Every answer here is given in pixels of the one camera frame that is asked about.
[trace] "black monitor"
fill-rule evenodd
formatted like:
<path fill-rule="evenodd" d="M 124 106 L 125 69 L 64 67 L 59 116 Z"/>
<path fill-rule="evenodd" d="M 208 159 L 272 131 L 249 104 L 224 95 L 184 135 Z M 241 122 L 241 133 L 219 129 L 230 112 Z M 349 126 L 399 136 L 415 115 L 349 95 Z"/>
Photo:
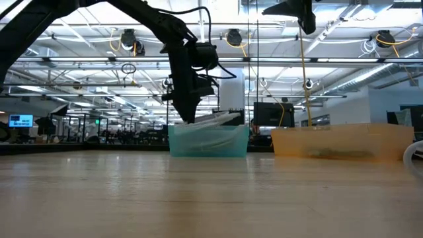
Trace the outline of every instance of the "black monitor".
<path fill-rule="evenodd" d="M 282 103 L 285 108 L 284 118 L 281 126 L 295 127 L 293 117 L 294 107 L 291 103 Z M 254 103 L 254 125 L 257 126 L 279 126 L 282 117 L 282 107 L 279 103 L 255 102 Z"/>

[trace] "clear plastic bin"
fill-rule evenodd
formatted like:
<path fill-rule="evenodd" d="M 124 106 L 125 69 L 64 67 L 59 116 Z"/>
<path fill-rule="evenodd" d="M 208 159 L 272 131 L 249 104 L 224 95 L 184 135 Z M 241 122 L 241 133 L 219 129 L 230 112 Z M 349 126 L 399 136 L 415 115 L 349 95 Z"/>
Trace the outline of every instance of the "clear plastic bin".
<path fill-rule="evenodd" d="M 199 130 L 169 126 L 173 157 L 242 157 L 247 156 L 247 126 L 213 126 Z"/>

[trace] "computer screen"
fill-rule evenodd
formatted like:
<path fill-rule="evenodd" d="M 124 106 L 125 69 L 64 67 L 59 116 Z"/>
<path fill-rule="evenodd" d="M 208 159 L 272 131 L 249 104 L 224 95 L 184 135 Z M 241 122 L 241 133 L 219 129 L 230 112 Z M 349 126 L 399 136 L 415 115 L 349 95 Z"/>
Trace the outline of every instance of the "computer screen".
<path fill-rule="evenodd" d="M 9 116 L 10 128 L 31 128 L 33 125 L 33 115 L 15 114 Z"/>
<path fill-rule="evenodd" d="M 295 127 L 293 105 L 290 103 L 282 103 L 282 105 L 285 108 L 285 114 L 281 123 L 283 110 L 279 103 L 254 102 L 254 125 Z"/>

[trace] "robotic arm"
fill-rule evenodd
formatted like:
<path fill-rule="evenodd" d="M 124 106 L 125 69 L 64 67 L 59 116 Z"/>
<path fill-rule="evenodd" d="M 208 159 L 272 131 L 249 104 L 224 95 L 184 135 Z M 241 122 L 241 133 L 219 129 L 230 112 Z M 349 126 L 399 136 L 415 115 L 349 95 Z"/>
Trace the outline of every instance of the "robotic arm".
<path fill-rule="evenodd" d="M 140 0 L 32 0 L 0 30 L 0 92 L 7 70 L 49 25 L 79 7 L 89 7 L 103 1 L 144 24 L 163 42 L 165 47 L 161 53 L 169 55 L 174 88 L 162 99 L 173 100 L 181 118 L 193 123 L 200 97 L 214 94 L 214 80 L 206 75 L 198 75 L 192 67 L 215 68 L 219 60 L 216 47 L 210 42 L 197 43 L 198 39 L 182 20 Z"/>

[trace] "white tube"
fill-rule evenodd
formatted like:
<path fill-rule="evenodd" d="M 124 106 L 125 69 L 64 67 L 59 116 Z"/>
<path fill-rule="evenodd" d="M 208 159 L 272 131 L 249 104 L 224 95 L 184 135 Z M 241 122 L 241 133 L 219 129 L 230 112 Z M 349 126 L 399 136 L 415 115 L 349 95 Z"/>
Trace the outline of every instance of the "white tube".
<path fill-rule="evenodd" d="M 410 171 L 412 175 L 419 179 L 423 179 L 423 173 L 420 172 L 412 163 L 412 156 L 414 155 L 414 152 L 416 152 L 418 147 L 423 147 L 423 141 L 416 142 L 412 145 L 410 145 L 404 152 L 404 166 Z"/>

